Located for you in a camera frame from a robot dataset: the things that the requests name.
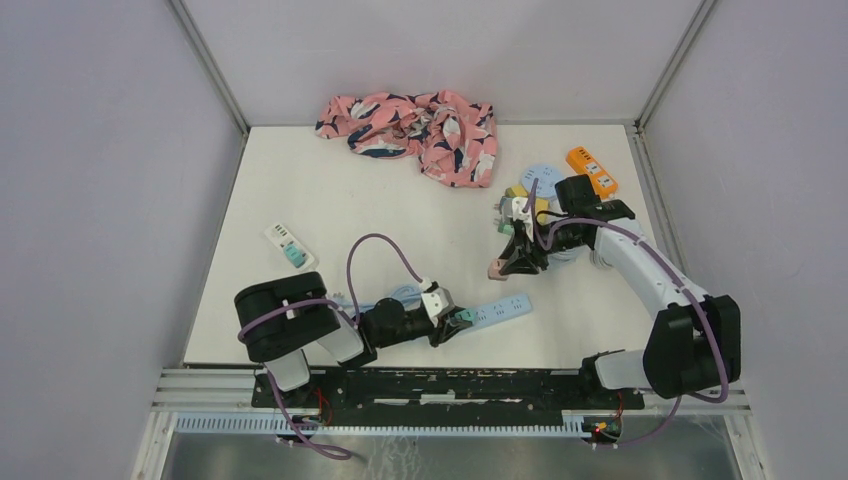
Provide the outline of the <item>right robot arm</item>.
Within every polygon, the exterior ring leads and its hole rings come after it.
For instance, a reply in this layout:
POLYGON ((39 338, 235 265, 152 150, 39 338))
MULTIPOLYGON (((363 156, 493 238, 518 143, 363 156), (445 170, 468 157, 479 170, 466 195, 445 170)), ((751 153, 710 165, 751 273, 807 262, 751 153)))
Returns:
POLYGON ((696 285, 648 240, 634 212, 621 200, 603 200, 587 175, 555 186, 560 209, 539 221, 531 196, 499 204, 513 232, 493 261, 491 279, 537 275, 550 257, 589 249, 596 263, 616 270, 653 319, 646 346, 603 352, 583 360, 580 400, 602 408, 622 389, 648 389, 664 399, 691 396, 718 404, 741 375, 740 308, 728 295, 696 285))

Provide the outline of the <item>green adapter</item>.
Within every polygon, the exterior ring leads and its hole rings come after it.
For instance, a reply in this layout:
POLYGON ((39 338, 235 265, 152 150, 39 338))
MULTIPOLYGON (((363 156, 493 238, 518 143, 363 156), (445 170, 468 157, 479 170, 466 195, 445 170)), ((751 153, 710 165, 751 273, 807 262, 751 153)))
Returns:
POLYGON ((502 234, 505 234, 505 235, 513 235, 513 234, 514 234, 514 228, 513 228, 513 226, 512 226, 511 224, 509 224, 509 223, 505 223, 505 222, 501 222, 501 223, 498 225, 498 227, 497 227, 497 231, 498 231, 499 233, 502 233, 502 234))

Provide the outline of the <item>pink adapter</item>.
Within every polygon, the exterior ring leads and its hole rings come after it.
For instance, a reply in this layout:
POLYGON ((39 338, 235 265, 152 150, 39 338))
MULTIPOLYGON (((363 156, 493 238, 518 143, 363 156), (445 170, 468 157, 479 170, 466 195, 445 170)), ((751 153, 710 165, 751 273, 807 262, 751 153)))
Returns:
POLYGON ((502 262, 499 259, 494 260, 488 267, 488 278, 494 281, 504 281, 506 277, 501 273, 501 268, 502 262))

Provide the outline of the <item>round blue socket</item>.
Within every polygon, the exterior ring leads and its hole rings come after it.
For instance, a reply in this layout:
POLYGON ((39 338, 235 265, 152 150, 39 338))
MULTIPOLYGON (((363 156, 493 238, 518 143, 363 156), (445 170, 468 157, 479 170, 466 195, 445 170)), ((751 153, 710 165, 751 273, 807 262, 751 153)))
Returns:
POLYGON ((556 199, 556 184, 565 178, 556 166, 550 164, 535 164, 524 170, 520 185, 530 193, 535 187, 535 196, 547 200, 556 199))

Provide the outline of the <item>yellow plug adapter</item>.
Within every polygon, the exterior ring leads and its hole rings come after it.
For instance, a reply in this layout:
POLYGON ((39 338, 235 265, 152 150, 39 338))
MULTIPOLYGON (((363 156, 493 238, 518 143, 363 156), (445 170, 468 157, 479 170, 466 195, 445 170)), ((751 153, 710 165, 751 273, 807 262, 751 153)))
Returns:
POLYGON ((536 198, 534 201, 535 220, 538 224, 548 222, 549 201, 544 198, 536 198))
POLYGON ((527 189, 521 184, 512 185, 504 191, 504 196, 508 198, 527 198, 528 195, 527 189))

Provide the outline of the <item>orange power strip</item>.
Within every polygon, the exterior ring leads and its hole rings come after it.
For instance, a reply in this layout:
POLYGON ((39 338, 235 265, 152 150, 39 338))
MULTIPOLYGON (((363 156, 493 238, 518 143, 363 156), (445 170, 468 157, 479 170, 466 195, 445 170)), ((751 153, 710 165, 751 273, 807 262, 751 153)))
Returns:
POLYGON ((578 175, 589 176, 594 192, 602 200, 615 197, 619 187, 618 182, 585 147, 578 146, 570 150, 565 161, 578 175))

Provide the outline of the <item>light blue power strip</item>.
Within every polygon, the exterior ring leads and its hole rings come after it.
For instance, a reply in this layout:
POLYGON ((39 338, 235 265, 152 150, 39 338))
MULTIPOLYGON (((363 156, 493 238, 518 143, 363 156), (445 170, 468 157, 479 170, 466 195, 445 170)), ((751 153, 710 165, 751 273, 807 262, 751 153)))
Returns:
POLYGON ((517 294, 473 307, 470 311, 473 314, 472 325, 463 330, 463 333, 485 329, 522 317, 533 311, 533 305, 527 294, 517 294))

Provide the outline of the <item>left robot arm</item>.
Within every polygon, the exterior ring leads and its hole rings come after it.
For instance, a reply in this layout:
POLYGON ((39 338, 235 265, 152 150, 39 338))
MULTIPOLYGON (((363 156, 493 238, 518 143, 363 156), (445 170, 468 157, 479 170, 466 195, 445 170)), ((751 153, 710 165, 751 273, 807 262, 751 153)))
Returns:
POLYGON ((415 308, 384 298, 350 316, 327 297, 317 272, 247 287, 234 306, 241 326, 237 338, 249 360, 264 366, 279 397, 294 407, 307 404, 315 391, 304 352, 308 345, 316 343, 337 364, 357 368, 376 360, 382 348, 419 338, 437 347, 478 320, 436 283, 424 288, 415 308))

